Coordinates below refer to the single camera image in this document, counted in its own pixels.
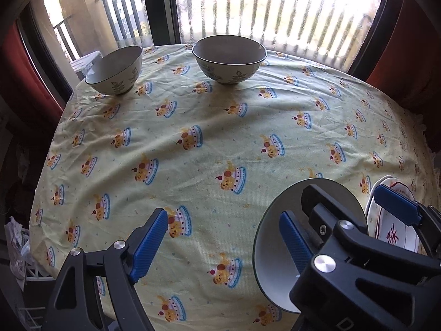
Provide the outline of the leaf pattern bowl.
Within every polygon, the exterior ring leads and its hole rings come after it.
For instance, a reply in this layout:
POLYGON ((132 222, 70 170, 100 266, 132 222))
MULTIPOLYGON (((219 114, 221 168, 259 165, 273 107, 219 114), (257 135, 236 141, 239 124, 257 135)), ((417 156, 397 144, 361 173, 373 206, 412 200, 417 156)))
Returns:
POLYGON ((191 51, 202 72, 221 84, 238 84, 250 79, 268 56, 261 43, 237 35, 202 38, 191 51))
POLYGON ((128 92, 141 73, 143 49, 126 46, 97 61, 88 71, 85 83, 105 95, 128 92))

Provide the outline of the red trimmed white plate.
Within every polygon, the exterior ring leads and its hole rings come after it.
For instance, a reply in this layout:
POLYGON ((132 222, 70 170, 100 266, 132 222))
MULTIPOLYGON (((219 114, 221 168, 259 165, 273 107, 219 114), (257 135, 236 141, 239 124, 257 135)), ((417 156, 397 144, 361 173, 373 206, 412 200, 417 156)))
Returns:
MULTIPOLYGON (((405 196, 407 199, 415 200, 411 189, 398 178, 394 177, 392 181, 389 181, 385 185, 402 196, 405 196)), ((375 211, 379 211, 378 226, 375 236, 372 237, 414 253, 419 252, 419 237, 411 226, 406 226, 398 218, 378 205, 375 199, 372 207, 375 208, 375 211)))

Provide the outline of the yellow flower white plate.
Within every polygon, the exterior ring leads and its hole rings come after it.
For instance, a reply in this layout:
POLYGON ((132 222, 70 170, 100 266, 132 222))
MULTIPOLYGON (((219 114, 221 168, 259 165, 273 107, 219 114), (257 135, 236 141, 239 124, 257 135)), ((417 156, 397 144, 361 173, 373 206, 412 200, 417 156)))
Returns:
POLYGON ((392 175, 383 176, 379 178, 378 181, 376 181, 371 187, 368 201, 364 207, 365 219, 368 224, 368 231, 370 236, 375 236, 375 232, 378 226, 378 217, 379 217, 379 211, 375 211, 375 208, 372 207, 372 204, 374 202, 373 193, 375 191, 375 188, 378 187, 378 185, 385 185, 389 181, 392 181, 393 178, 394 177, 392 175))

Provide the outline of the crumpled white paper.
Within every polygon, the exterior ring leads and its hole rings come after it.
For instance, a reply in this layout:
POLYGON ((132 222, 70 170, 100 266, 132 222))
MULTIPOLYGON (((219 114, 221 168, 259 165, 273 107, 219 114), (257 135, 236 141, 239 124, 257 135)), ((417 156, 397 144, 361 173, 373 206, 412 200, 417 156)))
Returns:
POLYGON ((29 240, 29 231, 13 217, 4 226, 10 271, 14 275, 21 291, 24 291, 27 263, 23 258, 22 250, 29 240))

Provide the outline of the yellow crown print tablecloth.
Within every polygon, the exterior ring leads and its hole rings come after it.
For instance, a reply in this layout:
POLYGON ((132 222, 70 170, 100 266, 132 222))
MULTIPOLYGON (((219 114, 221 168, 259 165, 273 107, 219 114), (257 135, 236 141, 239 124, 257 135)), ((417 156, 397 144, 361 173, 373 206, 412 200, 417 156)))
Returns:
POLYGON ((167 235, 136 285, 157 330, 288 330, 295 316, 253 275, 266 208, 305 178, 365 204, 385 175, 440 205, 420 123, 375 87, 280 52, 222 85, 190 46, 150 47, 127 94, 75 88, 35 192, 31 255, 56 276, 71 249, 103 250, 163 208, 167 235))

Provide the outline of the red curtain right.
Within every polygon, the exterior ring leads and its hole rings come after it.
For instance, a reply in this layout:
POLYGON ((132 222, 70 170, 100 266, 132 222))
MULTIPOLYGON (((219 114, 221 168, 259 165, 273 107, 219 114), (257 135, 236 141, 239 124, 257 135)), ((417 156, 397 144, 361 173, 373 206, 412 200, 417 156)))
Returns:
POLYGON ((414 0, 403 1, 368 83, 415 114, 440 108, 440 35, 414 0))

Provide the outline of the red curtain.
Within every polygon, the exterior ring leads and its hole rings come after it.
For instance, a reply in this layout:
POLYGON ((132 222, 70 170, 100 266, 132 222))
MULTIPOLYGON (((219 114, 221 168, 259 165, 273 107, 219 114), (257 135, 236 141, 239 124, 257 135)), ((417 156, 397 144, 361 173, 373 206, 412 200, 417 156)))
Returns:
POLYGON ((368 83, 415 114, 440 108, 440 35, 414 0, 403 1, 368 83))
POLYGON ((16 23, 1 44, 1 96, 22 120, 55 126, 63 112, 32 66, 16 23))

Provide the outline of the red curtain left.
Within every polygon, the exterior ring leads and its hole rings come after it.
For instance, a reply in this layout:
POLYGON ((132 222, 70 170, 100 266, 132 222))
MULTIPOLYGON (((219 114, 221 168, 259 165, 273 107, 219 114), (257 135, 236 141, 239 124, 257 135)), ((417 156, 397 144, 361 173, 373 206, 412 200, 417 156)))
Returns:
POLYGON ((63 112, 32 66, 16 23, 1 44, 1 96, 22 120, 55 126, 63 112))

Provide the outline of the white outdoor unit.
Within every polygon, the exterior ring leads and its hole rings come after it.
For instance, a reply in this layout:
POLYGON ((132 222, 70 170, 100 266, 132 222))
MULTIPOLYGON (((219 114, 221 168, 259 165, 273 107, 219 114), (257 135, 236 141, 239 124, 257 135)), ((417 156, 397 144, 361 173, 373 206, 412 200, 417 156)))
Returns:
POLYGON ((86 77, 90 68, 102 58, 103 55, 100 51, 94 51, 70 62, 69 65, 79 80, 82 80, 86 77))

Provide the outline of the balcony metal railing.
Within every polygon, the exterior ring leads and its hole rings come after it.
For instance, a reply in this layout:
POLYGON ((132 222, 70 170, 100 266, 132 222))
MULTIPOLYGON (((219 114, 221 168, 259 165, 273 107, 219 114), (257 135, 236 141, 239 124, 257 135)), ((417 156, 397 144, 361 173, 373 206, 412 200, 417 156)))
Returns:
POLYGON ((144 0, 58 0, 61 18, 53 28, 70 61, 125 46, 151 46, 144 0))

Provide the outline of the black window frame post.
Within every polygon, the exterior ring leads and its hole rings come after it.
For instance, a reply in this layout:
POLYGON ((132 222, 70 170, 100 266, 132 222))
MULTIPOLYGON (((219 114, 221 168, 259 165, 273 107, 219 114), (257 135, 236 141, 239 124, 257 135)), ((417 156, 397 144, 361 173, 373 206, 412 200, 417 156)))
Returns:
POLYGON ((155 46, 180 44, 176 0, 144 0, 155 46))

